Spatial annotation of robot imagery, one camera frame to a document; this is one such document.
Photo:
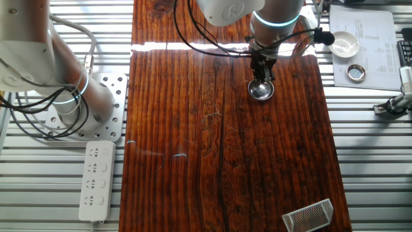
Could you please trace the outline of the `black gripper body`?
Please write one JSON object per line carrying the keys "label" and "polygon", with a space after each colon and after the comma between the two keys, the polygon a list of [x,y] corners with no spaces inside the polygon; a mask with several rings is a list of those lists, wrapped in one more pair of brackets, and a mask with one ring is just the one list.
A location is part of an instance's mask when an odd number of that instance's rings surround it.
{"label": "black gripper body", "polygon": [[265,57],[260,53],[252,53],[251,60],[250,60],[250,67],[253,71],[259,71],[267,69],[268,71],[272,71],[277,59]]}

